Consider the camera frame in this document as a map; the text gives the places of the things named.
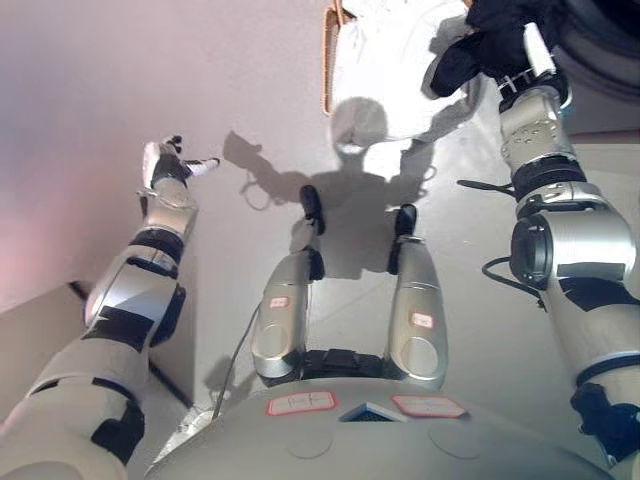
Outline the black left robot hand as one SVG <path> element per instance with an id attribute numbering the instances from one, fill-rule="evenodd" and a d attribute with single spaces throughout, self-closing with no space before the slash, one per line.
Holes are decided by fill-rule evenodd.
<path id="1" fill-rule="evenodd" d="M 171 135 L 160 142 L 148 142 L 143 148 L 142 182 L 145 189 L 152 190 L 165 178 L 172 178 L 186 185 L 193 176 L 201 176 L 217 168 L 221 160 L 216 157 L 183 159 L 183 137 Z"/>

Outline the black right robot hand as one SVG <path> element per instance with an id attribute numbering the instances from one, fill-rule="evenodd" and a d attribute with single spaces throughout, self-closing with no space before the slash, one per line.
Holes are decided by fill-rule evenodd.
<path id="1" fill-rule="evenodd" d="M 559 70 L 535 22 L 485 33 L 481 64 L 501 96 L 514 96 L 544 82 L 554 82 Z"/>

